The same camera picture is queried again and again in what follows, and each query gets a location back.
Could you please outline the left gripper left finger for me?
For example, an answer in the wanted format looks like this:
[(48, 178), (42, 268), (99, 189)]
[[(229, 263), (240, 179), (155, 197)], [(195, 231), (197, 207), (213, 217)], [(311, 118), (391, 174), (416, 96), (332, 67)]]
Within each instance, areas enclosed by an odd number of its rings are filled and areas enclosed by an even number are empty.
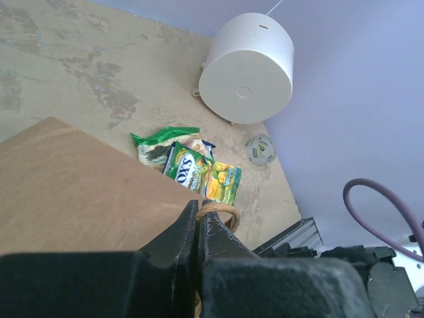
[(193, 317), (198, 209), (134, 251), (2, 256), (1, 316)]

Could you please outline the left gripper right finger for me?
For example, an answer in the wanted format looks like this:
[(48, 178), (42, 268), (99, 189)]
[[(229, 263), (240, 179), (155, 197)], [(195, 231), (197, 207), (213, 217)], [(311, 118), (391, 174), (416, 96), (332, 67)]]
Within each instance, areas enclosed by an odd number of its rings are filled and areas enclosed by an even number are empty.
[(374, 317), (357, 271), (336, 258), (259, 258), (219, 219), (231, 205), (205, 200), (198, 212), (201, 317)]

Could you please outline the green tea candy bag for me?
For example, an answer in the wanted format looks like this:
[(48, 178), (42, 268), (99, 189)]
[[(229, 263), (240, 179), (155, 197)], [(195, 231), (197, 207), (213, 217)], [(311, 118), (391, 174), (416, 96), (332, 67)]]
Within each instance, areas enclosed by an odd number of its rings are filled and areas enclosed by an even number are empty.
[(171, 146), (163, 174), (207, 199), (233, 205), (242, 170), (208, 159), (176, 141)]

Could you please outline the brown paper bag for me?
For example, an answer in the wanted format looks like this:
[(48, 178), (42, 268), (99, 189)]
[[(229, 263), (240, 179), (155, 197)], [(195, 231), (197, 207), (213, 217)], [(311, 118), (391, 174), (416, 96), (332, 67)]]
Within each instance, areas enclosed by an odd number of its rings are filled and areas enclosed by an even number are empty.
[(1, 143), (1, 257), (138, 250), (192, 200), (204, 202), (52, 117)]

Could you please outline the green Chuba chips bag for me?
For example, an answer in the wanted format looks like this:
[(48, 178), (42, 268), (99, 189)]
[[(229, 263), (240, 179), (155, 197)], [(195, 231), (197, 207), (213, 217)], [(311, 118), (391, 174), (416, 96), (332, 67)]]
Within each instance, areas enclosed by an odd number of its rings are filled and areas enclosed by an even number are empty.
[(206, 156), (207, 150), (202, 143), (200, 128), (165, 127), (148, 137), (130, 134), (137, 149), (138, 161), (155, 170), (162, 171), (174, 142)]

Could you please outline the blue white snack packet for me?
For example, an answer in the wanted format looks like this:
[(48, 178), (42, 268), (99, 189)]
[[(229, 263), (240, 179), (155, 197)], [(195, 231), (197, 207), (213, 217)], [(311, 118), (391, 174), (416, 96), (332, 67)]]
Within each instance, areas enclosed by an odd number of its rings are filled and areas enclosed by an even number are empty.
[(216, 148), (216, 146), (215, 146), (214, 144), (212, 144), (212, 143), (210, 143), (210, 142), (206, 141), (206, 140), (201, 140), (201, 141), (202, 141), (202, 143), (203, 143), (204, 147), (205, 147), (205, 148), (206, 148), (206, 150), (207, 150), (207, 155), (206, 155), (206, 157), (208, 157), (210, 160), (214, 160), (214, 157), (213, 157), (213, 149), (214, 149), (214, 148)]

